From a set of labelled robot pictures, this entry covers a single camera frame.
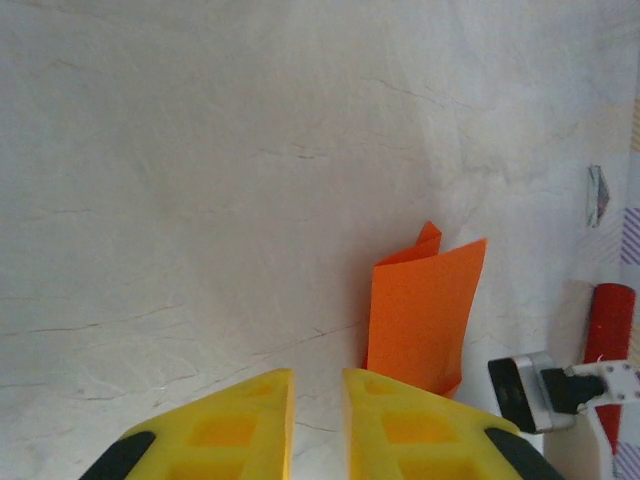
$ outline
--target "folded orange paper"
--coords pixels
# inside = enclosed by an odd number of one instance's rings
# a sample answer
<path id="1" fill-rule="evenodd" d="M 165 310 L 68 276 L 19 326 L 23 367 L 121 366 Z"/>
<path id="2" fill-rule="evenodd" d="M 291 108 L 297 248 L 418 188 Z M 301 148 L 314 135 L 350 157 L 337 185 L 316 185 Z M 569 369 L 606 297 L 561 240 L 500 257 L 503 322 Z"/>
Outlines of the folded orange paper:
<path id="1" fill-rule="evenodd" d="M 452 398 L 462 381 L 462 345 L 485 239 L 439 255 L 431 222 L 415 247 L 373 269 L 366 368 Z"/>

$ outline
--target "white tabletop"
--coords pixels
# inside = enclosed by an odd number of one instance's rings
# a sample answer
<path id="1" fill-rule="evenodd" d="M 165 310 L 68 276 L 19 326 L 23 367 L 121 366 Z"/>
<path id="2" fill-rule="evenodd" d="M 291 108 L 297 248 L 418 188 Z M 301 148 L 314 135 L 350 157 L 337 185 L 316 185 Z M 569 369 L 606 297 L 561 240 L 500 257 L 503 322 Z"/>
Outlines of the white tabletop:
<path id="1" fill-rule="evenodd" d="M 461 400 L 496 410 L 491 358 L 569 361 L 617 275 L 639 26 L 632 0 L 1 1 L 0 476 L 77 478 L 291 367 L 293 478 L 345 478 L 371 267 L 426 220 L 489 239 Z"/>

